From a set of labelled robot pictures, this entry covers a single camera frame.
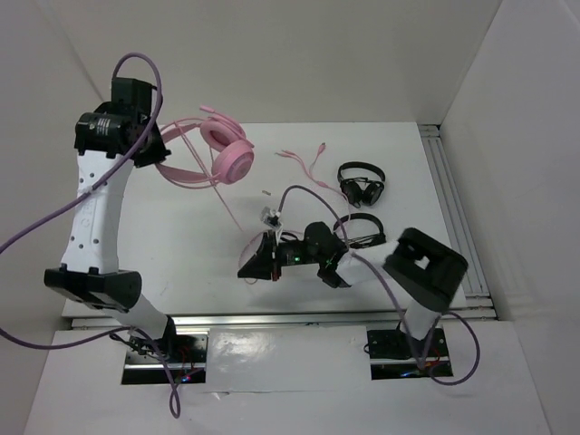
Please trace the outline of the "pink gaming headphones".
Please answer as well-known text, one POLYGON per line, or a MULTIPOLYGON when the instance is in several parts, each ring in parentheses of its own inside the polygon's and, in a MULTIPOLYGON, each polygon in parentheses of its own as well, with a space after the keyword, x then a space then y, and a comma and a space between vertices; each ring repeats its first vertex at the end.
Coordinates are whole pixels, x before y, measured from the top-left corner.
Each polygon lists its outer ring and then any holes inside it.
POLYGON ((165 144, 180 138, 187 145, 201 171, 194 172, 157 163, 160 175, 170 182, 200 189, 201 186, 231 185, 243 179, 250 171, 254 159, 254 145, 247 139, 241 124, 233 118, 207 106, 200 109, 207 118, 190 117, 173 121, 161 128, 161 138, 165 144), (201 161, 191 143, 188 133, 199 130, 201 138, 209 147, 211 169, 201 161))

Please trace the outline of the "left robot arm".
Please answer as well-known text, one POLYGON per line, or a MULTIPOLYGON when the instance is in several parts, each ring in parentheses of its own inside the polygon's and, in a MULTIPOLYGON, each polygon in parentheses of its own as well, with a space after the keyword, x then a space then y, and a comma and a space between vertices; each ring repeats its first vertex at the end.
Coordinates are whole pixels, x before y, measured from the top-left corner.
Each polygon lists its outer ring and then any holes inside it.
POLYGON ((142 278, 122 270, 117 253, 121 205, 135 168, 161 163, 170 154, 151 118, 152 84, 130 78, 111 82, 111 100, 84 113, 75 126, 77 196, 72 230, 61 264, 44 273, 57 293, 120 324, 140 329, 130 347, 166 362, 178 353, 173 320, 142 294, 142 278))

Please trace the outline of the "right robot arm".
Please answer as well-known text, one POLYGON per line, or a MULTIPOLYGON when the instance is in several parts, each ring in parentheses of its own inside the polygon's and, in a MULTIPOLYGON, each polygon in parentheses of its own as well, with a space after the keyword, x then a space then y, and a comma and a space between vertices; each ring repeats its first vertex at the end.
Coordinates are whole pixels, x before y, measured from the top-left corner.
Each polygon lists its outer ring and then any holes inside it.
POLYGON ((469 267, 461 254, 414 227, 392 243, 352 248, 324 222, 314 222, 301 239, 264 232, 237 276, 276 281, 283 268, 305 265, 317 265, 317 277, 331 288, 379 282, 402 314, 395 343, 406 355, 417 354, 433 336, 433 325, 449 311, 469 267))

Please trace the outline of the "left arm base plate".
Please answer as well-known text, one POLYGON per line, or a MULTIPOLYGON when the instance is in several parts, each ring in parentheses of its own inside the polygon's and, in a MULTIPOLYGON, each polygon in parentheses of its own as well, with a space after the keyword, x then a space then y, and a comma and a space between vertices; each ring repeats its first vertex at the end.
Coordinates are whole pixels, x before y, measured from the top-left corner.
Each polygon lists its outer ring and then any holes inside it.
POLYGON ((153 348, 137 337, 121 338, 117 333, 109 337, 127 347, 121 376, 122 385, 168 384, 163 362, 177 385, 206 382, 208 336, 178 335, 176 345, 159 356, 153 348))

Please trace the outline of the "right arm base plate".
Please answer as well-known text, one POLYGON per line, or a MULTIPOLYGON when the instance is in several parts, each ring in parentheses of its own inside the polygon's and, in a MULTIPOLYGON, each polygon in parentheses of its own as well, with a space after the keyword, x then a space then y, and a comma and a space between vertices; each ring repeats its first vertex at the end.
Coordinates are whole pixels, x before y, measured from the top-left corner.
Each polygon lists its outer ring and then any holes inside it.
POLYGON ((430 369, 436 377, 453 376, 450 352, 442 328, 434 332, 424 370, 417 366, 406 338, 399 330, 368 330, 363 351, 370 358, 373 381, 428 378, 430 369))

